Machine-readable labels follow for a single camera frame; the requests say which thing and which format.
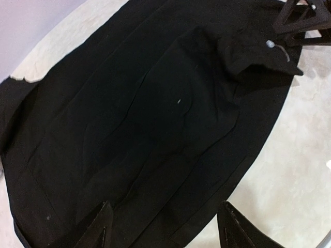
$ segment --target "white spot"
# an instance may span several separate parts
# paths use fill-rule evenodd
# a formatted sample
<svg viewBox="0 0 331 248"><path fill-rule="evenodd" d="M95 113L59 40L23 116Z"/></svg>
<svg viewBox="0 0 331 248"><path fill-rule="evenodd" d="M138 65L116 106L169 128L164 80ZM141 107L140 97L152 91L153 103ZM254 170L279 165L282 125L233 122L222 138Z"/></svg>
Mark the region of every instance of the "white spot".
<svg viewBox="0 0 331 248"><path fill-rule="evenodd" d="M331 160L329 160L328 162L326 162L326 167L328 167L331 170Z"/></svg>
<svg viewBox="0 0 331 248"><path fill-rule="evenodd" d="M269 48L274 48L274 47L275 47L275 43L274 43L272 40L268 40L268 41L266 42L266 44L267 44L267 46L268 46Z"/></svg>

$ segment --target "white wall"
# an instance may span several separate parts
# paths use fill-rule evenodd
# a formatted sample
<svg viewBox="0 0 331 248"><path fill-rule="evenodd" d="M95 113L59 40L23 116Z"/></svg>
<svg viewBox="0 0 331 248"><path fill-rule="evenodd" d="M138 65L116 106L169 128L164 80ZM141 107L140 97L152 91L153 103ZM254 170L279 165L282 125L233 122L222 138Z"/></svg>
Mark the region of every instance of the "white wall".
<svg viewBox="0 0 331 248"><path fill-rule="evenodd" d="M0 82L85 0L0 0Z"/></svg>

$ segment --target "black cloth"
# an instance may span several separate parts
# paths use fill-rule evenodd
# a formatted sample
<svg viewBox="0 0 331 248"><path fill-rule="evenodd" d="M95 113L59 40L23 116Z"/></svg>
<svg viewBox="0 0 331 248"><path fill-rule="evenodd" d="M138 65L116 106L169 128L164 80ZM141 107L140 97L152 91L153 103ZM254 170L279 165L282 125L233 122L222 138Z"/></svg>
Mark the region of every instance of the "black cloth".
<svg viewBox="0 0 331 248"><path fill-rule="evenodd" d="M46 247L102 201L111 248L183 247L261 150L300 48L273 0L130 0L39 82L0 84L18 236Z"/></svg>

